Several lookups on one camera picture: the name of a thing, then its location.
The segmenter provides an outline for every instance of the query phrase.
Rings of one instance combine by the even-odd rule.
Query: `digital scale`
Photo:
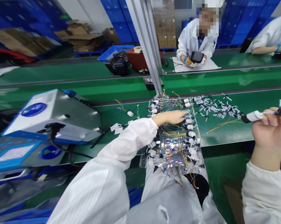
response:
[[[67,149],[68,144],[58,146]],[[0,138],[0,172],[57,165],[64,154],[49,141],[3,136]]]

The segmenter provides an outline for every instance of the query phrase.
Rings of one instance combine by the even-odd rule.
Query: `aluminum frame post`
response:
[[[159,75],[163,74],[154,26],[151,0],[126,0],[158,96],[163,95]]]

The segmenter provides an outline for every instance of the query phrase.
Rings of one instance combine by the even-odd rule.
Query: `small white label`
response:
[[[12,148],[0,157],[0,162],[21,158],[25,156],[25,154],[28,153],[33,147],[34,145],[29,145],[21,148]]]
[[[114,130],[116,130],[116,129],[118,129],[118,128],[119,128],[119,124],[118,124],[118,123],[115,123],[113,126],[110,127],[110,130],[111,130],[111,131],[114,131]]]
[[[123,131],[123,127],[117,128],[115,134],[120,134]]]

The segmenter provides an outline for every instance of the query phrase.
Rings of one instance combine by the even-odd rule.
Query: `pallet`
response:
[[[216,49],[219,49],[220,47],[222,49],[230,49],[230,48],[240,48],[242,44],[226,44],[226,43],[217,43]]]
[[[167,52],[176,52],[177,48],[159,48],[159,50],[161,50],[163,53]]]

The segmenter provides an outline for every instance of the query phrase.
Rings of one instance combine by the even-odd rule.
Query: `blue plastic basket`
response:
[[[128,51],[133,48],[134,45],[113,45],[107,51],[105,51],[97,60],[101,62],[108,61],[112,58],[112,55],[121,51]]]

